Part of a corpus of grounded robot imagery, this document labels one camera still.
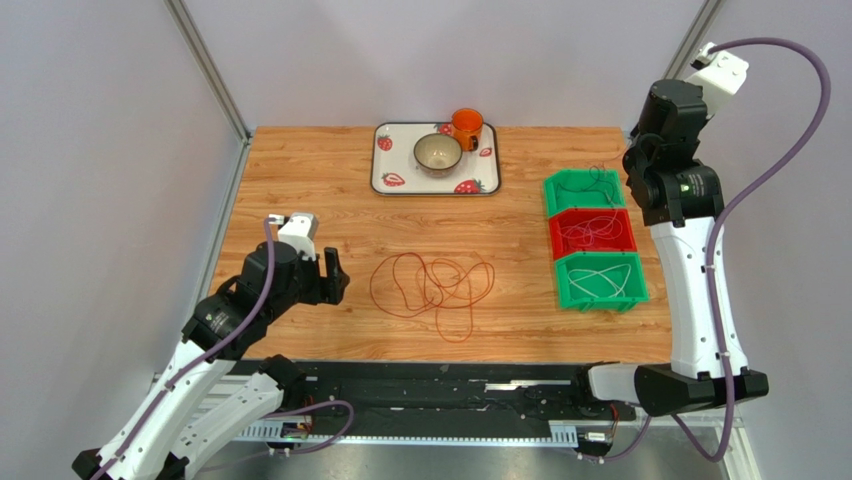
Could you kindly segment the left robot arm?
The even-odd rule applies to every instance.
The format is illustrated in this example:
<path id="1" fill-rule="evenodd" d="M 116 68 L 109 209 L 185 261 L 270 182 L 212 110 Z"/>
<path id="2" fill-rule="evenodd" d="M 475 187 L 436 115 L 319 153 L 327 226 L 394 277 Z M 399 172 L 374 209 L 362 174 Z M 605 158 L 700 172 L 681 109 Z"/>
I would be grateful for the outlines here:
<path id="1" fill-rule="evenodd" d="M 314 411 L 306 375 L 291 360 L 266 358 L 230 397 L 195 412 L 248 348 L 297 304 L 339 304 L 349 284 L 338 252 L 310 256 L 292 244 L 265 242 L 242 272 L 195 307 L 165 372 L 127 424 L 106 445 L 72 463 L 81 479 L 191 479 L 254 422 Z"/>

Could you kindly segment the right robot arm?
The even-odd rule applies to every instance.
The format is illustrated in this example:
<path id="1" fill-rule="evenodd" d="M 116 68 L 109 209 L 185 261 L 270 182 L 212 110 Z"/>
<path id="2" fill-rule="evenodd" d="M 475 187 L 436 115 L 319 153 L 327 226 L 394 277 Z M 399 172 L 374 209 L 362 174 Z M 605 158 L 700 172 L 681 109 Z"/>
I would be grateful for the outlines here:
<path id="1" fill-rule="evenodd" d="M 671 314 L 665 364 L 599 364 L 579 380 L 587 396 L 640 406 L 653 417 L 764 397 L 766 374 L 739 343 L 722 244 L 710 238 L 724 208 L 717 173 L 695 156 L 710 117 L 702 87 L 665 79 L 649 89 L 622 160 L 627 187 L 656 247 Z"/>

